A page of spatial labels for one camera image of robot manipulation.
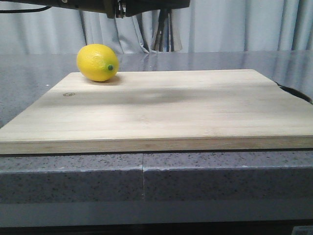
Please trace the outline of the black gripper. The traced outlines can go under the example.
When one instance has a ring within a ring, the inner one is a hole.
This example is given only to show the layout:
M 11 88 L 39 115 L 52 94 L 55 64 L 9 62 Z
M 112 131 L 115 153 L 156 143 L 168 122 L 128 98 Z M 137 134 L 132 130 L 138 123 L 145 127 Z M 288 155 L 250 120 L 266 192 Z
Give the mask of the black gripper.
M 114 16 L 131 17 L 143 12 L 160 10 L 156 32 L 156 51 L 169 52 L 171 49 L 170 10 L 187 8 L 190 0 L 116 0 Z

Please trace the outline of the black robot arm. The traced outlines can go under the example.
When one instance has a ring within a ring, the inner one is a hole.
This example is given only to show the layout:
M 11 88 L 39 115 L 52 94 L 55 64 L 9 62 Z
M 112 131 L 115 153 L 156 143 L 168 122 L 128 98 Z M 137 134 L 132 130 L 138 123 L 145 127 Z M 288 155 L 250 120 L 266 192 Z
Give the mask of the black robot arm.
M 158 22 L 153 35 L 152 50 L 180 51 L 181 40 L 174 24 L 173 10 L 187 8 L 189 0 L 18 0 L 17 3 L 41 5 L 36 9 L 1 10 L 1 13 L 32 13 L 52 7 L 104 13 L 108 18 L 132 17 L 158 10 Z

